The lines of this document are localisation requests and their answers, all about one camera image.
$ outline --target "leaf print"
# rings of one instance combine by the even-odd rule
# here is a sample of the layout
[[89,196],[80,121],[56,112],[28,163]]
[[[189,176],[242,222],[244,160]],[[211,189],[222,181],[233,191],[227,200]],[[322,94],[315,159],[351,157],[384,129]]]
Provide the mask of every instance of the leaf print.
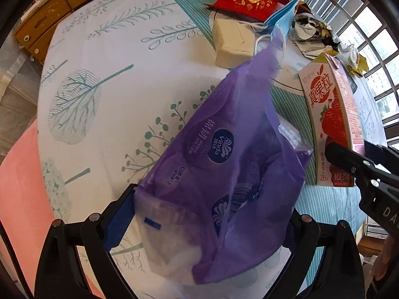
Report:
[[176,25],[175,28],[170,26],[163,26],[161,29],[153,29],[150,31],[155,37],[146,37],[141,40],[142,43],[152,43],[148,46],[148,49],[153,51],[157,48],[162,41],[170,43],[177,40],[183,40],[186,37],[193,38],[195,35],[202,36],[202,32],[198,29],[192,20],[183,21],[182,24]]
[[273,269],[277,266],[277,264],[280,262],[280,251],[281,251],[281,246],[279,247],[276,252],[273,253],[271,257],[269,257],[267,260],[263,262],[266,268],[268,269]]
[[[182,105],[182,101],[178,101],[177,103],[172,103],[170,105],[170,109],[172,110],[171,118],[178,118],[179,121],[173,120],[173,124],[179,123],[177,129],[180,131],[183,129],[186,124],[186,116],[188,114],[187,110],[182,111],[180,106]],[[144,133],[144,148],[136,149],[135,156],[130,156],[129,154],[125,155],[126,164],[122,166],[122,172],[131,172],[130,178],[127,180],[128,183],[131,182],[132,178],[136,178],[135,182],[138,182],[141,178],[143,178],[151,169],[151,167],[158,161],[161,157],[164,149],[158,152],[158,150],[152,144],[161,142],[161,145],[166,148],[171,142],[173,142],[175,136],[167,136],[170,133],[170,128],[176,127],[172,126],[172,124],[166,124],[162,122],[161,117],[155,118],[155,126],[148,126],[149,130]]]
[[266,286],[266,289],[271,288],[271,286],[274,284],[274,282],[276,282],[277,278],[279,277],[281,271],[283,270],[284,267],[280,268],[277,273],[274,275],[274,277],[272,277],[272,279],[269,281],[269,283]]
[[47,53],[48,53],[51,49],[53,49],[55,46],[57,46],[59,43],[63,42],[64,40],[65,40],[65,38],[60,39],[60,40],[57,41],[54,45],[51,45],[51,46],[49,47]]
[[94,122],[100,102],[101,85],[130,70],[133,65],[100,81],[87,70],[72,72],[60,84],[47,117],[52,136],[67,144],[81,142]]
[[96,3],[94,6],[87,8],[84,12],[81,12],[73,20],[62,30],[62,33],[66,33],[70,31],[76,25],[80,25],[81,23],[86,23],[86,20],[91,16],[98,16],[99,14],[103,14],[107,10],[107,5],[114,2],[116,0],[101,0]]
[[173,12],[172,6],[175,4],[176,2],[165,3],[164,1],[155,1],[151,5],[145,4],[142,8],[134,7],[133,10],[128,9],[120,16],[116,15],[112,19],[108,20],[104,25],[100,25],[97,30],[94,30],[87,36],[87,39],[101,36],[103,33],[109,33],[112,29],[118,29],[121,27],[126,28],[129,24],[134,26],[142,20],[161,17],[168,12]]
[[143,296],[149,297],[150,299],[156,299],[155,297],[153,297],[153,296],[147,294],[146,292],[141,291],[141,294],[142,294]]
[[128,270],[137,269],[140,272],[144,272],[140,259],[142,248],[142,243],[134,244],[127,236],[124,236],[120,244],[111,249],[110,254],[119,270],[127,268]]
[[258,280],[258,271],[254,268],[231,278],[230,282],[237,288],[242,289],[254,285],[257,280]]
[[72,209],[72,202],[65,185],[75,181],[77,178],[84,176],[87,173],[90,173],[90,168],[87,168],[69,180],[64,181],[61,172],[57,170],[54,164],[54,160],[48,158],[46,161],[41,162],[41,171],[46,194],[54,216],[68,223],[70,211]]
[[59,68],[61,66],[63,66],[68,60],[63,61],[60,65],[58,65],[57,67],[55,67],[54,65],[51,65],[49,70],[46,71],[46,73],[44,73],[41,76],[41,81],[40,81],[40,87],[42,86],[47,86],[49,83],[52,82],[52,78],[54,77],[55,72],[57,72],[59,70]]
[[[201,91],[200,93],[199,93],[199,95],[201,96],[200,97],[200,101],[203,101],[203,100],[205,100],[211,93],[212,93],[212,91],[215,89],[215,86],[214,85],[211,85],[210,86],[210,88],[208,89],[208,93],[207,92],[205,92],[205,91]],[[201,106],[202,104],[193,104],[193,109],[197,109],[199,106]]]

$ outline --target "vinda logo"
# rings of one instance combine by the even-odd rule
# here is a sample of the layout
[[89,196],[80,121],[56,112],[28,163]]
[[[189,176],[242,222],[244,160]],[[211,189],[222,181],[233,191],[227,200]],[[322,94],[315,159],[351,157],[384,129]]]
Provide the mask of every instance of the vinda logo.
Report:
[[208,156],[215,163],[226,162],[234,148],[234,136],[227,129],[218,129],[212,137],[212,145]]

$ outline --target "bedsheet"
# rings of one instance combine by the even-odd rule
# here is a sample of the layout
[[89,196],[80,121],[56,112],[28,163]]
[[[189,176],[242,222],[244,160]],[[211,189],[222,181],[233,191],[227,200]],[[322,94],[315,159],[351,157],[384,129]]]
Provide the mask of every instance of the bedsheet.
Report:
[[[214,1],[94,0],[59,24],[38,103],[39,154],[57,217],[82,221],[139,182],[226,76],[227,70],[214,65],[211,27],[216,17],[228,15],[204,6]],[[271,92],[276,110],[312,144],[297,75],[308,62],[289,41]],[[354,79],[354,85],[365,138],[386,143],[364,79]],[[365,218],[359,190],[315,186],[314,158],[306,173],[297,210],[323,223],[345,219],[356,232]],[[178,286],[150,272],[133,219],[111,255],[140,298],[261,298],[287,251],[281,248],[260,266],[219,284]],[[321,253],[314,257],[308,284]],[[93,276],[83,249],[79,254]]]

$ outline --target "mask ear loop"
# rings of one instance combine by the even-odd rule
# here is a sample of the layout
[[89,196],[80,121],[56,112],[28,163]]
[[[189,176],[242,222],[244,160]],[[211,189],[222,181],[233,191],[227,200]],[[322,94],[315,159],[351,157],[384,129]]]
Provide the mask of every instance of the mask ear loop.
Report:
[[[280,32],[280,34],[281,34],[281,37],[282,37],[282,39],[283,39],[283,48],[281,49],[281,50],[283,51],[283,56],[282,56],[282,58],[281,58],[280,61],[279,61],[279,65],[281,65],[281,63],[282,63],[282,61],[283,61],[283,59],[284,59],[284,56],[285,56],[285,50],[286,50],[286,48],[287,48],[287,42],[285,41],[285,36],[284,36],[283,31],[281,30],[281,28],[280,28],[280,27],[275,27],[275,29],[278,29],[278,30],[279,30],[279,32]],[[257,52],[257,49],[258,49],[258,43],[259,43],[263,38],[266,38],[266,37],[271,37],[271,35],[269,35],[269,34],[267,34],[267,35],[261,35],[261,36],[259,36],[258,39],[255,41],[255,46],[254,46],[254,49],[253,49],[253,55],[256,55],[256,52]]]
[[267,28],[267,25],[264,25],[263,22],[248,22],[248,21],[242,21],[242,20],[236,20],[238,23],[242,23],[243,25],[248,25],[255,29],[256,31],[262,31]]

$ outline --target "plastic wrapper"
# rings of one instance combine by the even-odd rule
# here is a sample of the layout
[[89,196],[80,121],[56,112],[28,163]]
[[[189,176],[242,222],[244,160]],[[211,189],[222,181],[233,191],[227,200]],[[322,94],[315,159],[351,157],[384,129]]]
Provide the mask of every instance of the plastic wrapper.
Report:
[[0,49],[0,163],[36,116],[42,66],[9,34]]
[[340,52],[336,57],[339,59],[344,66],[358,68],[359,65],[359,52],[354,44],[345,47],[342,43],[338,45],[338,51]]
[[272,44],[233,69],[141,181],[134,207],[153,272],[219,282],[282,245],[312,151],[277,117],[277,69]]

